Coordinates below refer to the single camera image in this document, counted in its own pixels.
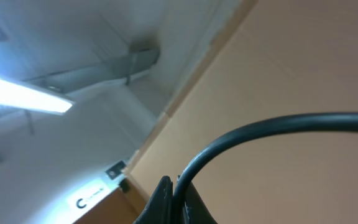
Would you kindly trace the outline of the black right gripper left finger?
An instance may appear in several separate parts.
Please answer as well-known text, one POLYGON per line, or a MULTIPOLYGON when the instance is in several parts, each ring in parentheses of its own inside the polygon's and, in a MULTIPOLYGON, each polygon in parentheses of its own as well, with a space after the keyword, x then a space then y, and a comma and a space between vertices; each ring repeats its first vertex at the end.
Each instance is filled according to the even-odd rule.
POLYGON ((173 182, 163 176, 134 224, 169 224, 171 221, 173 182))

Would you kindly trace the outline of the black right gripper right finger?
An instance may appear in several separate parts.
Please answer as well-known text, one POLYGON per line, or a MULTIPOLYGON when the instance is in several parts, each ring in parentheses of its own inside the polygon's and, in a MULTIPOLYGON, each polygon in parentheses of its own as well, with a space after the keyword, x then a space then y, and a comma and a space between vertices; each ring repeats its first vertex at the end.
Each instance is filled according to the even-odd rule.
POLYGON ((181 196, 180 205, 180 210, 177 210, 177 223, 217 224, 192 182, 181 196))

